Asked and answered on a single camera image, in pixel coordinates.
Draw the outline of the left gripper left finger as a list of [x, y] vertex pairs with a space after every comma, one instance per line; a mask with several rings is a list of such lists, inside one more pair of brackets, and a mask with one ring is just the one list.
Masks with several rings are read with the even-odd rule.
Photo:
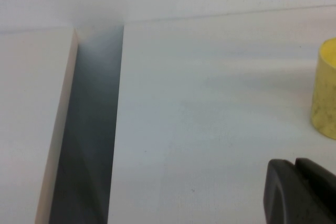
[[335, 200], [321, 200], [293, 164], [268, 163], [264, 189], [266, 223], [335, 223]]

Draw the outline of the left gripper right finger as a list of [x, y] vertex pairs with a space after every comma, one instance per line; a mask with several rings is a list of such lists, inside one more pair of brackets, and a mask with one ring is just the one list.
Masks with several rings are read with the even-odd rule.
[[335, 200], [335, 174], [308, 158], [297, 158], [296, 168], [321, 200]]

